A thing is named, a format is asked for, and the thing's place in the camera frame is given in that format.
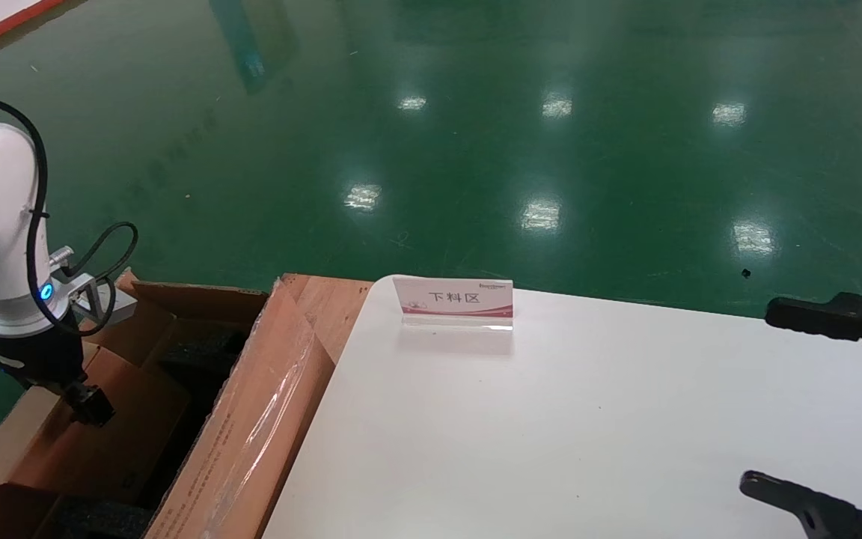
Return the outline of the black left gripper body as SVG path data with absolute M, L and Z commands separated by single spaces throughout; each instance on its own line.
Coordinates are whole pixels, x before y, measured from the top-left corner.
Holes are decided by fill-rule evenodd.
M 41 386 L 52 392 L 86 392 L 85 352 L 81 335 L 52 326 L 21 338 L 0 336 L 0 371 L 24 388 Z

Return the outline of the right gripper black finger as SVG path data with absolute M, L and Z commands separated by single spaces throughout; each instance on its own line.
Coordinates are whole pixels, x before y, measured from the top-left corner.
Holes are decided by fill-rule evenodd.
M 777 297 L 767 304 L 764 320 L 772 327 L 797 333 L 861 341 L 862 296 L 838 293 L 826 303 Z
M 862 538 L 862 509 L 796 482 L 745 472 L 739 491 L 797 517 L 807 538 Z

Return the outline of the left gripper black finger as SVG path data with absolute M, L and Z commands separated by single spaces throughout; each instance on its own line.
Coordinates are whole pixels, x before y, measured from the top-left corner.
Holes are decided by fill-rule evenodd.
M 63 386 L 63 401 L 72 410 L 72 421 L 82 425 L 103 427 L 115 415 L 114 407 L 99 386 L 68 383 Z

